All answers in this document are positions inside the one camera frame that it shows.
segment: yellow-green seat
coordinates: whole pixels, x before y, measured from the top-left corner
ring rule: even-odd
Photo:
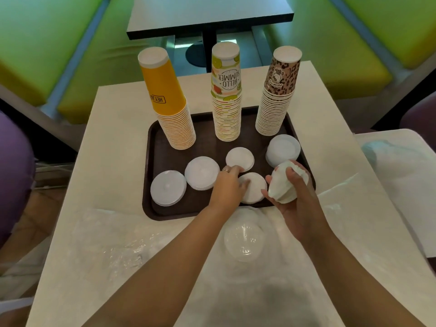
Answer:
[[[436,52],[436,0],[344,0],[404,67]]]
[[[312,61],[334,99],[378,94],[392,76],[329,0],[288,0],[295,12],[291,23],[265,27],[270,48],[302,50]]]
[[[111,0],[57,110],[71,123],[88,121],[99,86],[143,80],[139,52],[165,47],[166,38],[129,40],[126,28],[134,0]]]
[[[1,0],[0,84],[45,104],[102,0]]]

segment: purple chair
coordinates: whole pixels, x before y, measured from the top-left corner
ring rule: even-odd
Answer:
[[[23,213],[34,177],[35,158],[30,142],[0,112],[0,247]]]
[[[417,132],[436,152],[436,92],[408,110],[400,121],[400,128]]]

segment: person's left hand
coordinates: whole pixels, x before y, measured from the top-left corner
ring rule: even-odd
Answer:
[[[233,212],[235,212],[239,203],[241,203],[250,184],[250,180],[242,184],[239,183],[238,175],[239,172],[243,171],[243,168],[240,166],[236,165],[230,167],[227,165],[224,169],[230,171],[221,171],[218,173],[209,207],[214,211],[218,211],[227,220]]]

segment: tile floor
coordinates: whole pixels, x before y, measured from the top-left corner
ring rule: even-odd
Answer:
[[[262,63],[260,61],[259,53],[257,51],[256,43],[253,38],[252,32],[239,32],[218,34],[218,40],[236,40],[241,48],[241,68],[258,67]],[[176,39],[176,46],[183,44],[192,44],[201,41],[201,37],[191,38],[178,38]],[[174,49],[174,70],[177,76],[188,76],[191,74],[206,73],[205,67],[196,67],[191,65],[185,57],[188,47]]]
[[[0,275],[53,233],[66,191],[66,188],[40,189],[30,194],[23,215],[8,241],[0,248]],[[37,284],[22,297],[34,296],[36,288]],[[30,307],[3,313],[0,326],[24,327],[29,313]]]

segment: hand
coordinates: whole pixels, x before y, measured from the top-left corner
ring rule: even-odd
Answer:
[[[221,171],[218,173],[209,207],[214,211],[219,211],[227,220],[233,212],[235,212],[239,203],[241,203],[250,184],[250,180],[240,184],[238,175],[239,172],[242,172],[244,169],[237,165],[232,168],[226,166],[226,168],[231,170],[230,172]]]
[[[268,196],[268,191],[262,189],[262,194],[282,213],[286,225],[292,235],[303,245],[312,242],[314,239],[330,234],[331,229],[321,208],[318,196],[312,186],[309,172],[298,162],[293,163],[301,167],[309,175],[309,182],[306,184],[291,167],[286,169],[286,177],[294,185],[297,191],[297,199],[286,204],[281,204]],[[265,177],[267,183],[272,177]]]

